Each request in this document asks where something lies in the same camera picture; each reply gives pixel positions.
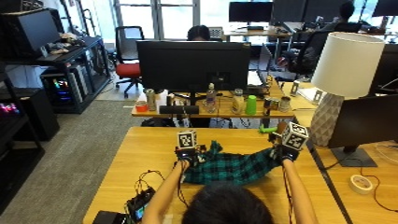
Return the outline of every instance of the dark hair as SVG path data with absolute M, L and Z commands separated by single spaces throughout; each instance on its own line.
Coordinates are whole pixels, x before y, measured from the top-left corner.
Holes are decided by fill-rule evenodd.
M 353 11 L 355 10 L 355 7 L 353 5 L 353 2 L 349 1 L 346 3 L 343 3 L 341 6 L 339 6 L 339 17 L 347 21 L 351 14 L 353 14 Z
M 263 202 L 241 186 L 213 182 L 194 196 L 184 213 L 182 224 L 274 223 Z
M 193 26 L 188 31 L 188 41 L 192 41 L 194 38 L 201 37 L 205 40 L 210 40 L 210 31 L 209 27 L 205 25 Z

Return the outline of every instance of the green plaid cloth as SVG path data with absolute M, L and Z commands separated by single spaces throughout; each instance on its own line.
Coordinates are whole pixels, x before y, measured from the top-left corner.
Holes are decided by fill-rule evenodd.
M 220 143 L 212 141 L 210 150 L 201 155 L 205 162 L 185 171 L 184 182 L 206 185 L 213 181 L 231 181 L 245 185 L 279 165 L 270 157 L 271 148 L 250 155 L 220 153 L 221 151 Z

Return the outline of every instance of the white lamp shade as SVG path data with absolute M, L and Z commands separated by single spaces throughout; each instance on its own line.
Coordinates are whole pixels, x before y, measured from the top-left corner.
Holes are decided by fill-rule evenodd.
M 349 97 L 370 92 L 383 40 L 353 33 L 330 33 L 313 74 L 313 85 L 322 91 Z

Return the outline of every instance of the white tape roll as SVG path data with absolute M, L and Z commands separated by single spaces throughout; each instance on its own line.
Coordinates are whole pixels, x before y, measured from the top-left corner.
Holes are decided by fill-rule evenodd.
M 350 188 L 359 194 L 369 194 L 373 190 L 373 184 L 367 178 L 361 175 L 350 176 Z

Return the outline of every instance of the carpet floor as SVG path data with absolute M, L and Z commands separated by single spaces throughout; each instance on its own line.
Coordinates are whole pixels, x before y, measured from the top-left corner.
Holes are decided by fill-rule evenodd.
M 58 115 L 60 131 L 0 216 L 1 224 L 77 224 L 132 126 L 124 102 L 93 101 L 81 115 Z

